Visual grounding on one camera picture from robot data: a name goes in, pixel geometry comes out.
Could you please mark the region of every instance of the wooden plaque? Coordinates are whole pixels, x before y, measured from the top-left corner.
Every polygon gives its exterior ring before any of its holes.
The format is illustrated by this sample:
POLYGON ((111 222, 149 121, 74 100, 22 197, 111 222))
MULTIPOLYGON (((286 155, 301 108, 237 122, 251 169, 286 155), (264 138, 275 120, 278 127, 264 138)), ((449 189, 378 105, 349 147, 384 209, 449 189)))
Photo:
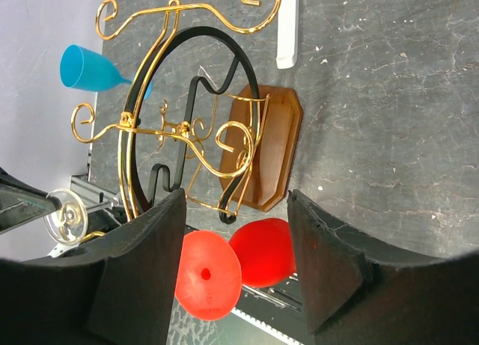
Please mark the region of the wooden plaque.
MULTIPOLYGON (((293 164, 294 151, 302 121, 302 108, 292 88, 260 85, 260 96, 271 94, 263 137, 253 159, 253 172, 246 188, 242 203, 263 212, 271 210, 286 195, 287 184, 293 164)), ((251 97, 246 86, 240 97, 251 97)), ((261 103, 261 114, 264 104, 261 103)), ((248 103, 234 100, 230 119, 249 124, 248 103)), ((229 173, 236 170, 237 157, 243 149, 243 134, 240 129, 228 128, 225 143, 235 148, 233 153, 223 151, 219 170, 229 173)), ((220 178, 225 189, 231 180, 220 178)), ((238 201, 243 183, 234 193, 238 201)))

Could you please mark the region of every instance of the gray marble surface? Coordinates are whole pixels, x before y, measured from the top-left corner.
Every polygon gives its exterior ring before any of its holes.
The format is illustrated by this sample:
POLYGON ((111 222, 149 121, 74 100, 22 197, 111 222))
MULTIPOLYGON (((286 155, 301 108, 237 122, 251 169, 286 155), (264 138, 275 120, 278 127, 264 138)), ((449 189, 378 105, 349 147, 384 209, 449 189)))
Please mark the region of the gray marble surface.
MULTIPOLYGON (((168 2, 117 1, 118 16, 107 32, 137 10, 168 2)), ((259 8, 239 0, 181 2, 213 4, 241 25, 260 22, 272 5, 272 0, 263 0, 259 8)), ((256 34, 232 34, 201 10, 182 13, 180 27, 211 25, 226 31, 250 57, 259 83, 296 90, 305 115, 291 189, 386 242, 447 257, 479 246, 478 8, 479 0, 301 0, 299 57, 289 70, 275 66, 275 22, 256 34)), ((161 16, 143 16, 106 41, 103 53, 122 74, 132 75, 161 26, 161 16)), ((163 99, 170 105, 168 119, 181 121, 189 80, 207 74, 221 84, 231 58, 213 40, 182 45, 153 79, 153 92, 141 110, 142 126, 159 125, 163 99)), ((231 93, 244 85, 239 72, 231 93)), ((118 122, 127 91, 120 86, 99 94, 96 132, 118 122)), ((195 116, 208 123, 212 104, 213 98, 199 91, 195 116)), ((227 120, 230 104, 219 103, 216 126, 227 120)), ((109 132, 92 150, 91 179, 111 190, 118 189, 117 139, 116 132, 109 132)), ((154 138, 138 138, 145 186, 155 162, 174 164, 177 144, 167 140, 162 149, 156 146, 154 138)), ((219 159, 216 146, 206 151, 209 159, 219 159)), ((187 163, 185 186, 196 165, 195 160, 187 163)), ((194 194, 217 202, 218 180, 201 173, 194 194)), ((285 201, 270 214, 243 207, 229 226, 216 212, 190 204, 188 223, 228 238, 241 225, 266 216, 287 218, 285 201)), ((172 324, 185 321, 197 327, 195 332, 215 334, 214 323, 193 321, 184 313, 175 320, 178 311, 172 324)), ((213 335, 207 342, 195 332, 185 335, 184 326, 175 329, 171 344, 229 344, 213 335)))

